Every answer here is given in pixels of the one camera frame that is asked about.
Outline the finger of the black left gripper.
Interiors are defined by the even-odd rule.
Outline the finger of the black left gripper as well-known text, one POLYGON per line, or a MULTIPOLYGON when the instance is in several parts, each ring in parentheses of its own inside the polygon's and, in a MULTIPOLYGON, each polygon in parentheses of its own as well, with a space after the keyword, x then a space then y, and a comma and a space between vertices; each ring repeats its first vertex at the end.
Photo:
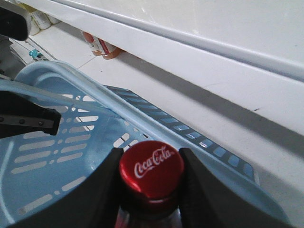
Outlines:
POLYGON ((56 135, 61 114, 41 107, 13 92, 0 93, 0 136, 12 137, 31 132, 56 135))

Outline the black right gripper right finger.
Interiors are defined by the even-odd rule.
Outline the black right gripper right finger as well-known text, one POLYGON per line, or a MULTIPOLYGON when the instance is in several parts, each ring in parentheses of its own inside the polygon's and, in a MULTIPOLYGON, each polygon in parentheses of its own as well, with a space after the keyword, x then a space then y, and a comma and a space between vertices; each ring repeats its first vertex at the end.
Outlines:
POLYGON ((185 228, 290 228, 282 208, 254 182, 214 175, 188 148, 179 150, 185 174, 179 192, 185 228))

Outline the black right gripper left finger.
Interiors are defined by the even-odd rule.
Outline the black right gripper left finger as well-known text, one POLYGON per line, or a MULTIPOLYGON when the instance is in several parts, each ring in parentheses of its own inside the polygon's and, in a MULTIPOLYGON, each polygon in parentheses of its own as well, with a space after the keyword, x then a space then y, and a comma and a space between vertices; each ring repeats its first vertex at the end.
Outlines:
POLYGON ((14 228, 113 228, 121 192, 123 149, 113 148, 97 169, 65 197, 12 225, 14 228))

